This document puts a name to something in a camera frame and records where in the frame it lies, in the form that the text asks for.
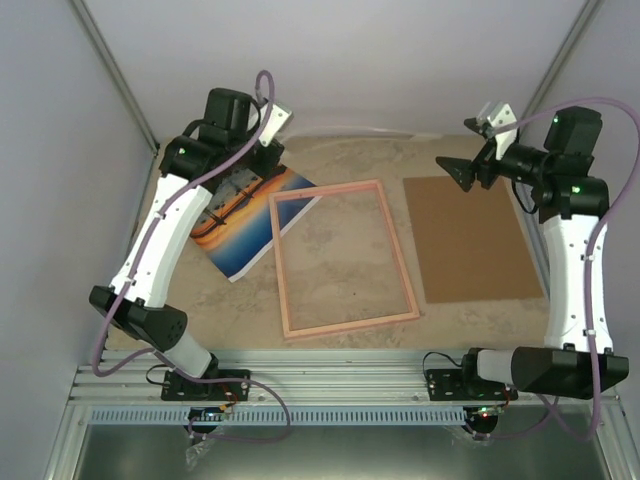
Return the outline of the sunset photo print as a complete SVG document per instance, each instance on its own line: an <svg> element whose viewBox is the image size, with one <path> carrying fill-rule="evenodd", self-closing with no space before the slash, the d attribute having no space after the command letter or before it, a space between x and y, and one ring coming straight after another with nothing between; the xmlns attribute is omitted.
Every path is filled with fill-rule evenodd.
<svg viewBox="0 0 640 480"><path fill-rule="evenodd" d="M235 282L272 248L269 195L314 186L283 164L266 179L238 169L223 179L190 237L214 266Z"/></svg>

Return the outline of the pink picture frame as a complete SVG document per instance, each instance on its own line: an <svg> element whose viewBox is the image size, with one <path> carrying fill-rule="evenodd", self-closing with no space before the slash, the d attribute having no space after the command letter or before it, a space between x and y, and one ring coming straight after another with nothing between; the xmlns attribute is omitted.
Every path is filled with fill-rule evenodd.
<svg viewBox="0 0 640 480"><path fill-rule="evenodd" d="M419 319L380 180L272 193L269 212L285 339Z"/></svg>

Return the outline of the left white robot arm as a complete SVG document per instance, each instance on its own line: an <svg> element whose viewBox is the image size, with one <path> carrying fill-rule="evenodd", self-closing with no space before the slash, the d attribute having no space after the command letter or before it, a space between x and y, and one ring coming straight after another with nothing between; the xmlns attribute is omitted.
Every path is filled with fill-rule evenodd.
<svg viewBox="0 0 640 480"><path fill-rule="evenodd" d="M191 121L164 150L147 216L124 264L106 286L92 288L89 302L103 317L91 366L100 366L110 328L144 344L184 377L197 399L219 386L218 360L188 331L187 314L167 302L169 284L191 231L215 192L235 170L268 176L284 150L277 134L290 109L260 93L225 88L209 92L204 115Z"/></svg>

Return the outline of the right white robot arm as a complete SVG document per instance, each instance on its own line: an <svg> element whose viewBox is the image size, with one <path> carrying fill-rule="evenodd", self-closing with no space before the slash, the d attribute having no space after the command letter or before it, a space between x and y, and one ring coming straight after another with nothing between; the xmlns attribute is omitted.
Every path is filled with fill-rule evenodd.
<svg viewBox="0 0 640 480"><path fill-rule="evenodd" d="M475 183L489 189L500 177L530 187L549 262L549 324L541 347L469 350L459 387L471 399L502 385L588 400L629 373L628 359L614 353L604 306L609 188L589 174L602 117L581 106L555 111L541 150L519 142L515 121L509 104L487 104L464 122L485 140L477 156L436 162L463 191Z"/></svg>

